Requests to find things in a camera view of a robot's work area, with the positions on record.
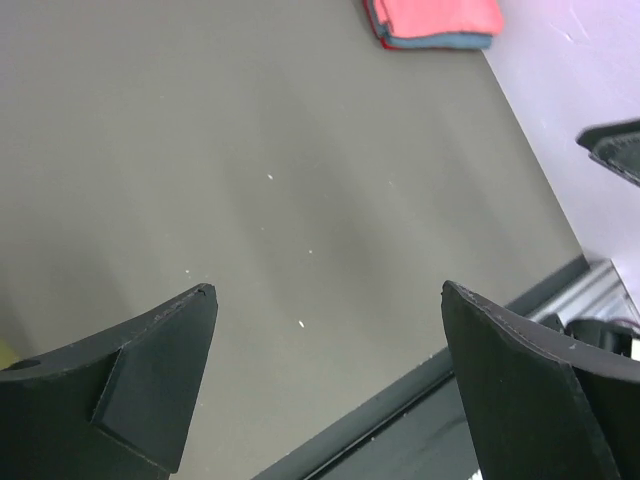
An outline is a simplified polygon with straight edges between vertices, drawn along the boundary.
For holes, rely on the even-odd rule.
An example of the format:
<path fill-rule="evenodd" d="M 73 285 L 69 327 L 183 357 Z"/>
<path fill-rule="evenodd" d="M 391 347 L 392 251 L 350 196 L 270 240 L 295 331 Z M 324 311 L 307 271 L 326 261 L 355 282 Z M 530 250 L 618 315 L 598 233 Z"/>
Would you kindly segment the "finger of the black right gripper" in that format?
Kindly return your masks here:
<path fill-rule="evenodd" d="M 580 132 L 576 143 L 591 160 L 639 186 L 639 125 L 636 118 L 591 126 Z"/>

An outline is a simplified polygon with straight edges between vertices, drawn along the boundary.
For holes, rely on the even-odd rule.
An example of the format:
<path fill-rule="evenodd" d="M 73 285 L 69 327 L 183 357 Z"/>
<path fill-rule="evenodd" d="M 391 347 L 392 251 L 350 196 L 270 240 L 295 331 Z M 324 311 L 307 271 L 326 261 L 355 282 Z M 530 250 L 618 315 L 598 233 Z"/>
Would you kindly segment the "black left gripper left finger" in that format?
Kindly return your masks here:
<path fill-rule="evenodd" d="M 207 364 L 216 289 L 199 284 L 1 372 L 4 479 L 167 479 Z"/>

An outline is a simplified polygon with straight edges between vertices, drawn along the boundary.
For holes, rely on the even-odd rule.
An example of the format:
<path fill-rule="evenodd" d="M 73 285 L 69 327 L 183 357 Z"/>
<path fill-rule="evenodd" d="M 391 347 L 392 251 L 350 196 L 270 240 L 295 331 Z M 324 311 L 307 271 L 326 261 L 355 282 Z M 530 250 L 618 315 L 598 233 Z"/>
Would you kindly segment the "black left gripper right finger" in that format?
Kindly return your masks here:
<path fill-rule="evenodd" d="M 638 478 L 637 361 L 452 281 L 441 310 L 484 478 Z"/>

